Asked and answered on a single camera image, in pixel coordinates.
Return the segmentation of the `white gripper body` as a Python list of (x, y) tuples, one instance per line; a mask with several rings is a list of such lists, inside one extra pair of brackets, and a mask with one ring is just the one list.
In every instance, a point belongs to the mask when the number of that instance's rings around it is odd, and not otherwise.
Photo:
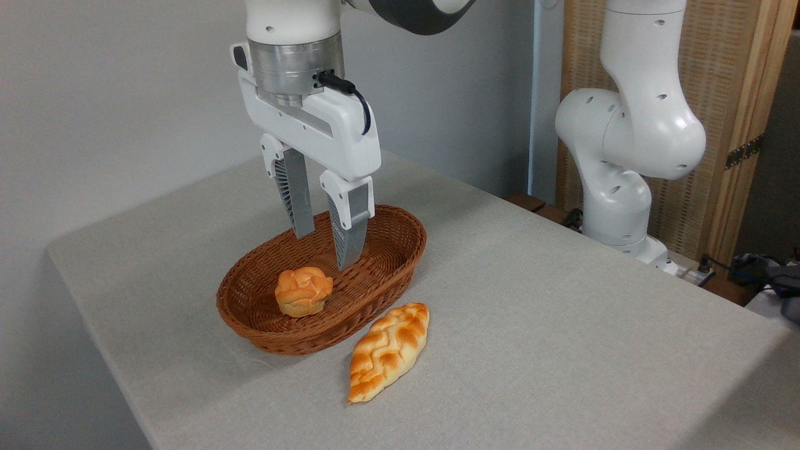
[(249, 45), (231, 46), (239, 66), (238, 80), (252, 122), (269, 136), (298, 150), (348, 181), (371, 176), (382, 165), (376, 122), (367, 134), (363, 104), (352, 95), (324, 88), (302, 100), (302, 106), (282, 106), (258, 96)]

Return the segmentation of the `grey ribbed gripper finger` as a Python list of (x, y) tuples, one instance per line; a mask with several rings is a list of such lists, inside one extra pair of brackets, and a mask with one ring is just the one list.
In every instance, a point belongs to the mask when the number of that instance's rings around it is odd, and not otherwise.
[(327, 194), (338, 269), (343, 271), (362, 256), (368, 220), (375, 215), (373, 179), (351, 182), (326, 170), (320, 182)]
[(260, 140), (267, 175), (278, 193), (298, 239), (315, 230), (306, 160), (302, 153), (269, 134)]

